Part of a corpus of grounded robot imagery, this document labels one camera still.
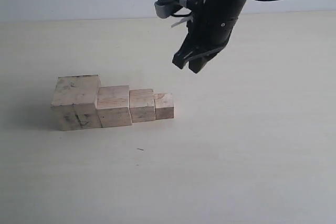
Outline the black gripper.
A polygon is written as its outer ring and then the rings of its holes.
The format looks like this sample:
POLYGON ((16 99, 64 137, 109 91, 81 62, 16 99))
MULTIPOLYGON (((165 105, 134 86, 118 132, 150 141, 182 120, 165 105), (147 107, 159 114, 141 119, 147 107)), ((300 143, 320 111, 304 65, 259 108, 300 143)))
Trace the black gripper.
POLYGON ((188 59, 189 69, 199 73, 228 44, 233 31, 233 20, 203 21, 186 23, 187 36, 180 49, 173 56, 172 63, 183 69, 188 59))

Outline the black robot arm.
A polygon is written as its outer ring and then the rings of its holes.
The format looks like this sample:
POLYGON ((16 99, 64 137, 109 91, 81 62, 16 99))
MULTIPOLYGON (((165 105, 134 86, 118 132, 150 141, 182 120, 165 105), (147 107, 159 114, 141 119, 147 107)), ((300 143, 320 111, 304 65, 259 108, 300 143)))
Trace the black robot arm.
MULTIPOLYGON (((248 0, 157 0, 156 14, 160 18, 180 18, 187 34, 172 62, 194 72, 226 48, 234 27, 248 0)), ((275 2, 283 0, 254 0, 275 2)))

